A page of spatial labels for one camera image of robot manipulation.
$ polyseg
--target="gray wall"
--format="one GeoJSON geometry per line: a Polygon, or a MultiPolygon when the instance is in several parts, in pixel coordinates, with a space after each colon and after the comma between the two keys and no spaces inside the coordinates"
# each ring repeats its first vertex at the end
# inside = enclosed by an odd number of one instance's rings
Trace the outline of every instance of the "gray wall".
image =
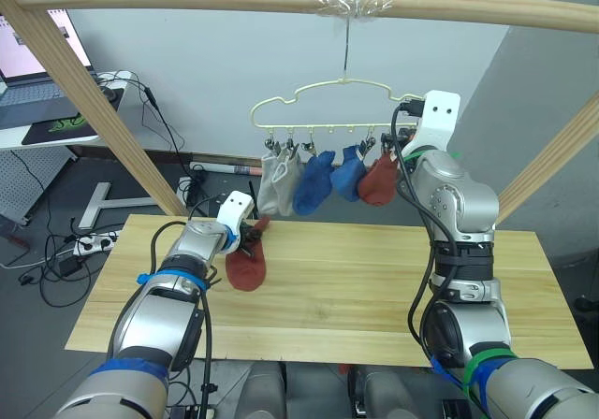
{"type": "MultiPolygon", "coordinates": [[[[331,17],[75,9],[71,18],[99,70],[136,71],[152,87],[166,118],[185,137],[188,152],[259,157],[267,133],[250,124],[250,108],[343,73],[344,24],[331,17]]],[[[348,75],[381,81],[398,94],[455,92],[463,109],[506,31],[505,26],[465,22],[352,22],[348,75]]],[[[394,106],[380,90],[344,86],[306,93],[297,105],[268,106],[256,118],[265,124],[388,123],[394,106]]],[[[152,116],[148,122],[165,134],[152,116]]],[[[145,148],[168,148],[144,132],[137,137],[145,148]]],[[[341,160],[342,147],[363,139],[366,130],[315,135],[319,150],[333,149],[341,160]]],[[[285,130],[278,138],[286,139],[285,130]]],[[[297,133],[296,138],[305,141],[308,135],[297,133]]]]}
{"type": "MultiPolygon", "coordinates": [[[[450,149],[461,153],[475,179],[500,193],[597,90],[596,35],[510,28],[462,114],[450,149]]],[[[500,227],[535,231],[549,257],[596,249],[599,140],[500,227]]]]}

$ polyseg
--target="laptop screen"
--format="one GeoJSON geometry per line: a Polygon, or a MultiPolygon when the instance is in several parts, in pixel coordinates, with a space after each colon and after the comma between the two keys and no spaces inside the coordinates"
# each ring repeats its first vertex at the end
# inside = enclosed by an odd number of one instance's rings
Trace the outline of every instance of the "laptop screen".
{"type": "MultiPolygon", "coordinates": [[[[64,9],[49,10],[51,18],[65,36],[81,63],[92,69],[90,60],[85,54],[73,23],[68,18],[64,9]]],[[[3,15],[0,15],[0,76],[9,83],[18,80],[37,79],[47,77],[48,73],[29,51],[22,39],[3,15]]]]}

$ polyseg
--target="laptop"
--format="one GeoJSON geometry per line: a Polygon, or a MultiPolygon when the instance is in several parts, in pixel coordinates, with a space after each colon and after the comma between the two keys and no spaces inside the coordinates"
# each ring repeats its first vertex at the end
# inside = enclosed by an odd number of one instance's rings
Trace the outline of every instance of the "laptop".
{"type": "MultiPolygon", "coordinates": [[[[49,10],[51,18],[81,63],[94,69],[66,10],[49,10]]],[[[0,95],[0,129],[76,117],[77,108],[52,81],[3,15],[0,15],[0,77],[7,89],[0,95]]]]}

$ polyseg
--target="blue sock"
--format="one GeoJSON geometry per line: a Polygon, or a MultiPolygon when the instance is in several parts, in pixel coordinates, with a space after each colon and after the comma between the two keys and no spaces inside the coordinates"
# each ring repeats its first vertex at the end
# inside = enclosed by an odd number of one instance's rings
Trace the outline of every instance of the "blue sock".
{"type": "Polygon", "coordinates": [[[358,182],[366,175],[366,167],[357,151],[358,145],[343,148],[343,164],[330,174],[335,190],[351,202],[359,200],[358,182]]]}
{"type": "Polygon", "coordinates": [[[332,185],[330,173],[335,151],[321,152],[313,155],[303,172],[298,189],[293,196],[293,210],[298,215],[309,215],[330,195],[332,185]]]}

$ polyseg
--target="red sock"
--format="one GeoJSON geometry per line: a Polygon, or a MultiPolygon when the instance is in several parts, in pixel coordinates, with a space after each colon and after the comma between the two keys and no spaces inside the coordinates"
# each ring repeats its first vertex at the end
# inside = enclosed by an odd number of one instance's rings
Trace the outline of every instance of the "red sock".
{"type": "MultiPolygon", "coordinates": [[[[269,221],[270,217],[265,216],[256,223],[254,228],[264,231],[269,221]]],[[[226,277],[233,288],[241,291],[254,291],[266,277],[266,261],[262,250],[262,241],[258,240],[253,243],[251,250],[254,253],[253,257],[240,249],[225,257],[226,277]]]]}
{"type": "Polygon", "coordinates": [[[372,206],[384,206],[393,200],[397,183],[397,159],[391,162],[389,152],[374,162],[358,184],[359,197],[372,206]]]}

